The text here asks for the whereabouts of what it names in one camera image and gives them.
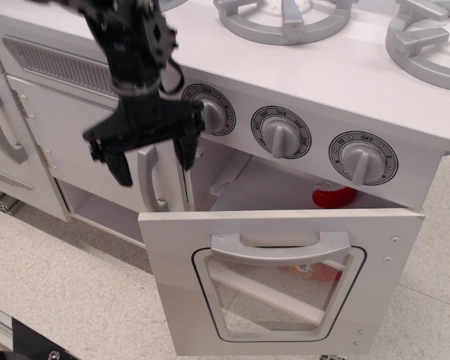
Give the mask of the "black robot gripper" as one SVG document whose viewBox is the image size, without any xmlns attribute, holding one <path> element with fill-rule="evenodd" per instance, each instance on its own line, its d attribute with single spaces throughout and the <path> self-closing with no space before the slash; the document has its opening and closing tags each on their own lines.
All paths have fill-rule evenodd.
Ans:
<svg viewBox="0 0 450 360">
<path fill-rule="evenodd" d="M 106 162 L 114 179 L 125 187 L 133 180 L 125 152 L 172 140 L 184 171 L 195 162 L 198 137 L 204 128 L 201 103 L 161 97 L 162 71 L 175 67 L 176 30 L 167 25 L 158 1 L 61 1 L 83 15 L 106 56 L 115 112 L 88 129 L 83 138 L 95 160 Z"/>
</svg>

